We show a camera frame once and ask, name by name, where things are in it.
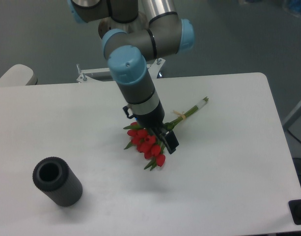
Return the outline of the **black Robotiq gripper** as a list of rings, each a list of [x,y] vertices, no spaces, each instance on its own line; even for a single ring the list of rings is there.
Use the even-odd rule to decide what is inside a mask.
[[[140,126],[149,129],[153,135],[159,136],[160,134],[160,140],[167,148],[169,154],[173,154],[176,151],[176,148],[179,146],[179,142],[174,132],[165,130],[160,133],[164,119],[164,109],[161,102],[159,102],[157,107],[150,113],[135,115],[135,118]]]

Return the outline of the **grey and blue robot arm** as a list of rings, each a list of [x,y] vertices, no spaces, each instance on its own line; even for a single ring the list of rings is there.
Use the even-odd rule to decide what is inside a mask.
[[[69,8],[78,22],[110,18],[113,25],[102,36],[102,52],[110,74],[121,90],[127,118],[150,130],[175,152],[178,140],[164,123],[164,109],[147,69],[149,60],[191,50],[195,35],[192,24],[178,16],[171,0],[144,0],[146,25],[139,20],[137,0],[70,0]]]

